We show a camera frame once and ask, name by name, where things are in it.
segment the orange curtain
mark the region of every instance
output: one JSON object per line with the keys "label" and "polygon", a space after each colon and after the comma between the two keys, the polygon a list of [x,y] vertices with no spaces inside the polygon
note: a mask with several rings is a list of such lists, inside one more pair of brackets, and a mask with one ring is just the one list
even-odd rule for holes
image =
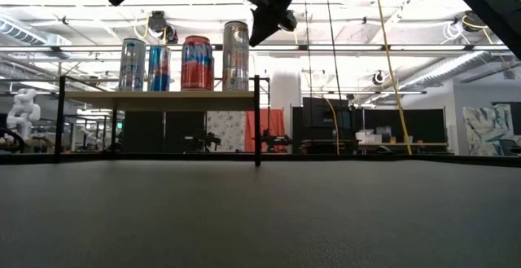
{"label": "orange curtain", "polygon": [[[271,109],[269,113],[269,133],[272,135],[284,135],[284,111],[282,109]],[[268,109],[260,110],[260,134],[268,129]],[[246,130],[244,135],[244,151],[255,151],[255,113],[246,112]],[[283,146],[275,147],[275,150],[280,150]],[[266,144],[263,143],[262,151],[266,151]]]}

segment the chair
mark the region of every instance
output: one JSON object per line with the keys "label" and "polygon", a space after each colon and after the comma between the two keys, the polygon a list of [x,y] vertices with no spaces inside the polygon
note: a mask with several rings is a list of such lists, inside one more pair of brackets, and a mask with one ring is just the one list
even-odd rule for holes
{"label": "chair", "polygon": [[503,150],[504,156],[517,156],[516,153],[512,152],[513,147],[519,147],[519,145],[514,140],[499,140],[499,144],[501,145],[501,149]]}

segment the blue and silver can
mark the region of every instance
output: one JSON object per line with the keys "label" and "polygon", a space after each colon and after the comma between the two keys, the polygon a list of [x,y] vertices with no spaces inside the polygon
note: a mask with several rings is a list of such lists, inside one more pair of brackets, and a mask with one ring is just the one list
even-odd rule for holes
{"label": "blue and silver can", "polygon": [[148,90],[170,91],[170,49],[152,46],[148,59]]}
{"label": "blue and silver can", "polygon": [[121,49],[119,91],[143,91],[147,44],[138,39],[125,39]]}

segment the white column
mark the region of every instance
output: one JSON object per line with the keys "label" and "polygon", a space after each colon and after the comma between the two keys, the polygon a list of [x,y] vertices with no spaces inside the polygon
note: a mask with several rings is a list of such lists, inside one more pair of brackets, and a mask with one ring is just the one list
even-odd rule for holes
{"label": "white column", "polygon": [[277,59],[278,66],[270,73],[271,108],[284,110],[284,129],[291,137],[292,107],[302,105],[300,67],[294,59]]}

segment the silver can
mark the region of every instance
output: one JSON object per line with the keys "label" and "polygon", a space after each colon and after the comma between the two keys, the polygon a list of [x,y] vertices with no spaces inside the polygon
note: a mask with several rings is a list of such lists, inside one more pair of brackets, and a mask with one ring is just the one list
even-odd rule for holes
{"label": "silver can", "polygon": [[120,86],[122,92],[143,91],[147,44],[137,39],[125,39],[121,49]]}
{"label": "silver can", "polygon": [[247,24],[225,24],[222,47],[222,90],[248,91],[249,36]]}

